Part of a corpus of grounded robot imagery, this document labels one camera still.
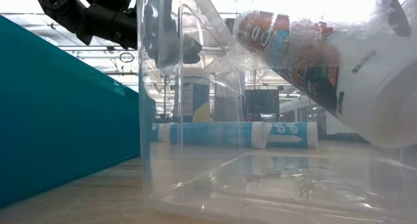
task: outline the transparent container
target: transparent container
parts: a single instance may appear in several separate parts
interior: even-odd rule
[[[137,1],[149,205],[240,223],[417,222],[414,1],[402,10],[397,0],[238,0],[233,23],[210,0]],[[301,9],[307,2],[318,6]],[[333,86],[336,96],[318,98],[297,82],[288,54],[270,55],[281,52],[262,45],[272,19],[237,36],[236,24],[253,12],[290,18],[284,41],[293,54],[318,41],[336,47],[342,90]],[[317,32],[323,20],[333,28],[327,40]],[[270,71],[282,83],[270,82]],[[323,99],[334,100],[332,107]],[[379,147],[324,137],[321,122],[329,120],[320,106]]]

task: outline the teal panel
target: teal panel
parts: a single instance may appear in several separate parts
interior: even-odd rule
[[[0,16],[0,207],[139,155],[138,94]]]

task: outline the wooden floor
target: wooden floor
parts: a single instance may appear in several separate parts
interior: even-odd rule
[[[142,198],[139,159],[132,159],[0,210],[1,224],[219,224],[156,212]]]

